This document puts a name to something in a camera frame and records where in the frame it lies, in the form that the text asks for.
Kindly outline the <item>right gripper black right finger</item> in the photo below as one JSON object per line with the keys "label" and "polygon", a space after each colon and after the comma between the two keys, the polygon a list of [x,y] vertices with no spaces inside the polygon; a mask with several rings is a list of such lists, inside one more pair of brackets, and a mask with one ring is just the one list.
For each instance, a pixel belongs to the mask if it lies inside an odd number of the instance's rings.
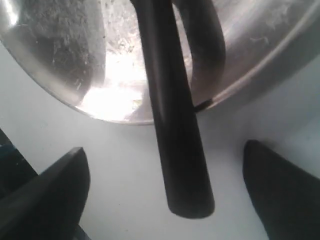
{"label": "right gripper black right finger", "polygon": [[258,140],[243,149],[243,179],[270,240],[320,238],[320,180]]}

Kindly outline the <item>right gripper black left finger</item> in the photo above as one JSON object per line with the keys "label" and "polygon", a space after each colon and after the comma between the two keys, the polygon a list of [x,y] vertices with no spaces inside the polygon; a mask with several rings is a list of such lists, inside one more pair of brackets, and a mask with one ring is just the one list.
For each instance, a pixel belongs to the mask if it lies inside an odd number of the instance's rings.
{"label": "right gripper black left finger", "polygon": [[80,228],[90,189],[83,148],[75,147],[36,173],[13,146],[0,148],[0,238],[87,240]]}

